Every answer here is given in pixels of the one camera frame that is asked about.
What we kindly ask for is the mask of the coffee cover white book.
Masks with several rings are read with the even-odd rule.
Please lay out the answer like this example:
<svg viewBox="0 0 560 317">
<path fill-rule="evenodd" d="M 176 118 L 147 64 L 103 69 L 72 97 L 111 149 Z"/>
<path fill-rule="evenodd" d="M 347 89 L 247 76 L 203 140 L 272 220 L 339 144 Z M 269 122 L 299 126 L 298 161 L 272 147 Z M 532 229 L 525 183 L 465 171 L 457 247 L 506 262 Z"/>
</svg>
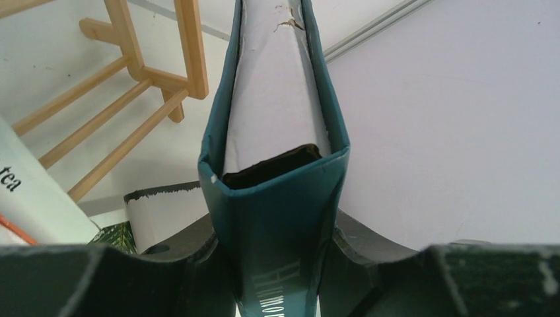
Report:
<svg viewBox="0 0 560 317">
<path fill-rule="evenodd" d="M 40 244 L 88 244 L 99 233 L 1 120 L 1 215 Z"/>
</svg>

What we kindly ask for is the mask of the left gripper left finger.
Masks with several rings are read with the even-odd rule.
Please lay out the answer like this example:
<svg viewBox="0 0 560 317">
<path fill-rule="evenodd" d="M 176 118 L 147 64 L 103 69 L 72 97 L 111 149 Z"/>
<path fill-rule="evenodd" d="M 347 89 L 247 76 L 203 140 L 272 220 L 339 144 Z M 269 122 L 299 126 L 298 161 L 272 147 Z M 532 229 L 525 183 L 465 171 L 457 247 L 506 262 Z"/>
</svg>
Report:
<svg viewBox="0 0 560 317">
<path fill-rule="evenodd" d="M 103 244 L 1 249 L 2 316 L 234 316 L 211 219 L 143 254 Z"/>
</svg>

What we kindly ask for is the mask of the wooden book rack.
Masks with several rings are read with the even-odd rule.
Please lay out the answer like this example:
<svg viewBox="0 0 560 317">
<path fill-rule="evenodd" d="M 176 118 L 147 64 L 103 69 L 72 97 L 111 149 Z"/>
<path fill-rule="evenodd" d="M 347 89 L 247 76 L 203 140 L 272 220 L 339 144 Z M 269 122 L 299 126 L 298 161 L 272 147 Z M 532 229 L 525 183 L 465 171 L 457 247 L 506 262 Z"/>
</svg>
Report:
<svg viewBox="0 0 560 317">
<path fill-rule="evenodd" d="M 1 117 L 73 201 L 209 94 L 199 3 L 152 6 L 1 2 Z"/>
</svg>

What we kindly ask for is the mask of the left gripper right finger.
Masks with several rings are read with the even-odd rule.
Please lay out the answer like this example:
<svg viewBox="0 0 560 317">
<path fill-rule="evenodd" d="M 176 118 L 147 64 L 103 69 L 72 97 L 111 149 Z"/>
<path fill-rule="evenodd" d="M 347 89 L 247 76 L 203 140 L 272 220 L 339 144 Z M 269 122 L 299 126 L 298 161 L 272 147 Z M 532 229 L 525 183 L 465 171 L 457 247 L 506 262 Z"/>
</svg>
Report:
<svg viewBox="0 0 560 317">
<path fill-rule="evenodd" d="M 319 303 L 322 316 L 558 316 L 559 246 L 415 251 L 339 212 Z"/>
</svg>

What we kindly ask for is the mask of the orange cover book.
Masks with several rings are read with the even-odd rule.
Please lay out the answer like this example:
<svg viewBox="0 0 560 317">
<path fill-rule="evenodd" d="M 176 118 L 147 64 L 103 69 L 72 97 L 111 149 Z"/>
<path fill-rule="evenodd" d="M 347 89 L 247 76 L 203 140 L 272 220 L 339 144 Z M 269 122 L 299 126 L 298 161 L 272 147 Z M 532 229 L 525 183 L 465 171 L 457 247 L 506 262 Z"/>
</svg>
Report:
<svg viewBox="0 0 560 317">
<path fill-rule="evenodd" d="M 29 234 L 25 233 L 22 229 L 4 218 L 4 216 L 1 216 L 1 227 L 4 228 L 6 232 L 10 232 L 11 236 L 17 237 L 29 245 L 39 245 L 39 243 Z"/>
</svg>

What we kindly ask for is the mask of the teal Humor book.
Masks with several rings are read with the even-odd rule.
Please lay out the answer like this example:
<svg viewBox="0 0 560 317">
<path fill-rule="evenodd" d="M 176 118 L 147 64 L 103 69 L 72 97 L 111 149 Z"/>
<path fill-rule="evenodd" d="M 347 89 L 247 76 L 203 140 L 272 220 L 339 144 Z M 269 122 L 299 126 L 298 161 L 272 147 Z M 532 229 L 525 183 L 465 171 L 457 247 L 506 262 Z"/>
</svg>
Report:
<svg viewBox="0 0 560 317">
<path fill-rule="evenodd" d="M 237 1 L 198 159 L 243 316 L 314 316 L 350 141 L 311 1 Z"/>
</svg>

